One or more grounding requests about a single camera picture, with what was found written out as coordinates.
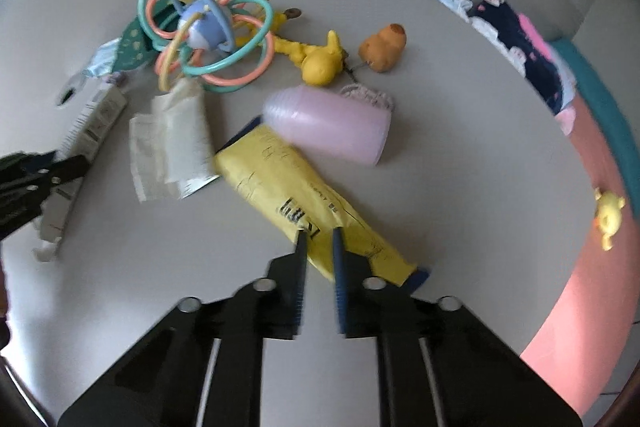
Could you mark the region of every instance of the clothing pile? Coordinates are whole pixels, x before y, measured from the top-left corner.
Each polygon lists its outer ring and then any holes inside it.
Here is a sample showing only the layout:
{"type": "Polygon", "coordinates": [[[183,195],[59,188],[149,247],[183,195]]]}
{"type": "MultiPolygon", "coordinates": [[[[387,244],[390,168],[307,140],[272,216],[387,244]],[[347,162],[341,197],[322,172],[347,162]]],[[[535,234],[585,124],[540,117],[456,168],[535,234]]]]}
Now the clothing pile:
{"type": "Polygon", "coordinates": [[[483,0],[472,9],[470,0],[439,0],[469,22],[536,89],[560,123],[571,133],[575,109],[575,76],[567,63],[540,36],[529,18],[517,14],[504,0],[483,0]]]}

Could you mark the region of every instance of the blue ball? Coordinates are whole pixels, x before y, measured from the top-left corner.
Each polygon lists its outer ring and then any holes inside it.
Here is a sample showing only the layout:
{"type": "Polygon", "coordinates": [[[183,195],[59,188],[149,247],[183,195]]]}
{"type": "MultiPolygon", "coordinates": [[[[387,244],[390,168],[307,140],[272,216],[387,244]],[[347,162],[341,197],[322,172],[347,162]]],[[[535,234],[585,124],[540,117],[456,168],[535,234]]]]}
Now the blue ball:
{"type": "MultiPolygon", "coordinates": [[[[193,23],[187,36],[187,45],[194,50],[214,50],[226,42],[225,31],[218,21],[218,17],[212,11],[205,12],[205,5],[207,3],[203,0],[194,1],[185,8],[178,21],[178,28],[181,28],[194,13],[204,14],[201,19],[193,23]]],[[[226,16],[227,25],[230,26],[230,11],[224,6],[220,8],[226,16]]]]}

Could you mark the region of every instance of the navy blue clothing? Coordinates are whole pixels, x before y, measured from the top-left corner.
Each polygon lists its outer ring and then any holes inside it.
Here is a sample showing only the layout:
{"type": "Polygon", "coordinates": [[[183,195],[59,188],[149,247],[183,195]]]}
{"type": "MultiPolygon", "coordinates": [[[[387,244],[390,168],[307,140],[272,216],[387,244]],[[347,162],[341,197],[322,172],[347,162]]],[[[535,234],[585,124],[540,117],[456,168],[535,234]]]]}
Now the navy blue clothing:
{"type": "Polygon", "coordinates": [[[527,57],[524,64],[527,80],[553,114],[558,114],[562,109],[562,84],[558,70],[531,43],[520,26],[518,14],[511,6],[505,1],[500,1],[499,6],[494,6],[488,0],[483,0],[470,15],[480,17],[491,24],[498,31],[498,40],[508,50],[516,46],[524,52],[527,57]]]}

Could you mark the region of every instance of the white table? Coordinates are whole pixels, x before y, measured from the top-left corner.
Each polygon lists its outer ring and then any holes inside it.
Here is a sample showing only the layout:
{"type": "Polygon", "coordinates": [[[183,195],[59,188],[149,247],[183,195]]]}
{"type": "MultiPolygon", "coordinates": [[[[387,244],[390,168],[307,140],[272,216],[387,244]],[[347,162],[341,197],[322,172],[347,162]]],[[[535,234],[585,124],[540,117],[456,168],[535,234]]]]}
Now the white table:
{"type": "MultiPolygon", "coordinates": [[[[332,28],[352,56],[382,26],[405,26],[409,45],[395,70],[358,72],[396,100],[379,165],[307,156],[406,258],[432,267],[418,297],[459,296],[523,350],[564,288],[593,212],[587,175],[544,103],[436,0],[273,4],[303,9],[285,36],[323,42],[332,28]]],[[[208,95],[214,144],[258,114],[272,90],[299,81],[277,57],[252,85],[208,95]]],[[[4,244],[15,335],[5,351],[56,417],[182,296],[225,298],[291,249],[221,180],[182,201],[138,203],[128,120],[148,111],[155,90],[152,74],[132,81],[129,107],[84,183],[60,259],[38,264],[28,228],[4,244]]],[[[266,343],[262,425],[376,425],[375,360],[373,340],[337,334],[332,284],[310,267],[302,334],[266,343]]]]}

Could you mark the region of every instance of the baby rattle toy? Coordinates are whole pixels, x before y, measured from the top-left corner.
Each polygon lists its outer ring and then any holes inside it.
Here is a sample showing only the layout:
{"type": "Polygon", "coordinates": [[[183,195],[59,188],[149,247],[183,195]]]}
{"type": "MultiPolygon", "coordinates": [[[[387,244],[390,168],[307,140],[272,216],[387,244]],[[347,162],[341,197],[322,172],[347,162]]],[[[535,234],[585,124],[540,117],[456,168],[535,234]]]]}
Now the baby rattle toy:
{"type": "Polygon", "coordinates": [[[625,198],[617,196],[610,190],[601,192],[599,188],[594,190],[596,197],[595,222],[602,232],[602,249],[609,251],[613,248],[611,237],[620,229],[622,224],[622,212],[625,206],[625,198]]]}
{"type": "Polygon", "coordinates": [[[138,19],[153,48],[161,52],[156,60],[161,90],[170,89],[169,74],[180,68],[182,74],[202,77],[208,90],[231,92],[253,82],[273,60],[274,40],[269,31],[273,9],[269,0],[194,0],[186,6],[180,0],[171,0],[175,9],[172,17],[179,17],[178,28],[173,32],[156,25],[152,15],[157,2],[138,0],[138,19]],[[244,9],[246,4],[258,5],[258,11],[248,12],[244,9]],[[264,20],[258,19],[262,12],[264,20]],[[245,24],[254,26],[256,31],[237,47],[234,29],[245,24]],[[246,57],[258,45],[262,55],[253,71],[233,79],[213,75],[246,57]],[[226,56],[204,66],[202,54],[209,50],[218,50],[226,56]]]}

